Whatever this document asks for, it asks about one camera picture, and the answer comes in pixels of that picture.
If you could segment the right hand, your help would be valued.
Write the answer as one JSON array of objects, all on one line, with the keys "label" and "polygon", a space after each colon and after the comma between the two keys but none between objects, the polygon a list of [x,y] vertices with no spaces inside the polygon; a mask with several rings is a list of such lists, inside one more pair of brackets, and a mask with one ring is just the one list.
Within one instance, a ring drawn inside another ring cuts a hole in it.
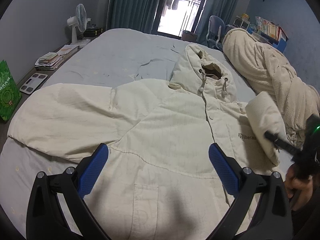
[{"label": "right hand", "polygon": [[308,179],[298,179],[296,177],[297,171],[297,165],[292,164],[286,173],[284,181],[288,198],[294,198],[290,202],[292,211],[297,211],[306,205],[313,195],[313,177],[309,176]]}]

